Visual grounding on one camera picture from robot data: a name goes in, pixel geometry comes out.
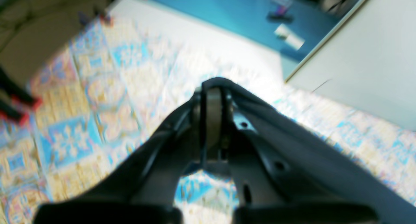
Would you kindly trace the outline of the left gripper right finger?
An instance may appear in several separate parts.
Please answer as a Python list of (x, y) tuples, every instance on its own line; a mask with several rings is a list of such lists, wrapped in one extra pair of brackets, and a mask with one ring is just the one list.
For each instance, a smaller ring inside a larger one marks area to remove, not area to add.
[(206, 92), (206, 168), (233, 179), (234, 224), (377, 224), (376, 212), (349, 202), (286, 160), (260, 137), (230, 91)]

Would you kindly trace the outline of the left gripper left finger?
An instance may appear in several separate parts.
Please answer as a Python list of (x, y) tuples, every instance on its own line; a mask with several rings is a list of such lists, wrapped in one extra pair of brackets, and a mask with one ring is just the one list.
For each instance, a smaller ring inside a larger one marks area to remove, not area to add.
[(40, 206), (36, 224), (182, 224), (173, 206), (190, 165), (206, 165), (207, 92), (174, 110), (107, 178), (75, 198)]

